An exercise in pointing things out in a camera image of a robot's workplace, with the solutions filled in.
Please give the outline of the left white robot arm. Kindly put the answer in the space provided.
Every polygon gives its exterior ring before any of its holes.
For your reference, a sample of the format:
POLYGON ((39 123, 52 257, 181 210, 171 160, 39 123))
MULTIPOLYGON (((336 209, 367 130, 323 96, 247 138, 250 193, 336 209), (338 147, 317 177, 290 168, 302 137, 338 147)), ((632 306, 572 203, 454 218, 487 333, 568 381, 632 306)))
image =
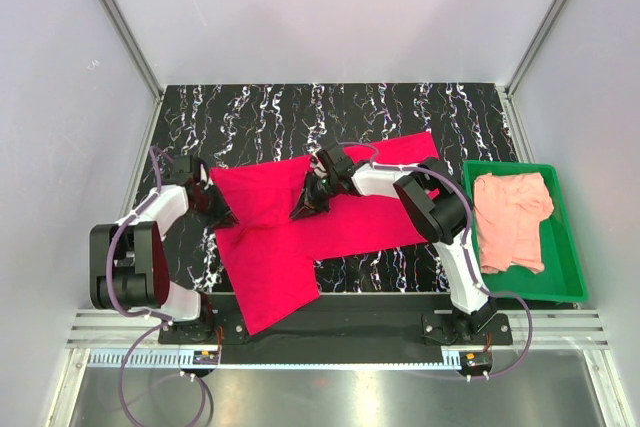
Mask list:
POLYGON ((212 229, 238 220, 210 169, 199 157, 175 157, 156 186, 121 219, 93 227, 89 234, 89 295, 94 308, 125 317, 150 316, 185 342, 205 343, 220 333, 207 296, 170 279, 164 240, 188 213, 212 229))

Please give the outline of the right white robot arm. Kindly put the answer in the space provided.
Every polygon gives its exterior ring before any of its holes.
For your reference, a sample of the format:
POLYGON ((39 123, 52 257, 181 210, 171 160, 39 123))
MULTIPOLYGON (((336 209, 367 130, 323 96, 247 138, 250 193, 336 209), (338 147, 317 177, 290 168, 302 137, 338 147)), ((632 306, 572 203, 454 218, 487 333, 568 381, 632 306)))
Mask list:
POLYGON ((330 210, 339 195, 386 197, 400 202, 417 233, 438 252, 449 281, 452 312, 438 325, 424 328, 441 345, 489 344, 496 301, 482 280, 473 252, 473 205, 446 167, 435 157, 407 165, 354 161, 346 142, 321 148, 311 156, 302 192, 289 218, 305 219, 330 210))

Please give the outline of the red t shirt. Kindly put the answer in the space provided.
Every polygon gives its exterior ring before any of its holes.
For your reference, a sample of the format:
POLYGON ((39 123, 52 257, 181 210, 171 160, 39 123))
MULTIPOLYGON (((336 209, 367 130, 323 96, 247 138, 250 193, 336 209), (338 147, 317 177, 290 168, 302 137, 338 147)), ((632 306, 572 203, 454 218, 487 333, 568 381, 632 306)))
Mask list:
POLYGON ((309 164, 301 156, 210 172, 238 220, 215 239, 252 335, 318 298, 315 262, 423 240, 402 204, 381 196, 340 195, 326 214, 290 219, 309 164))

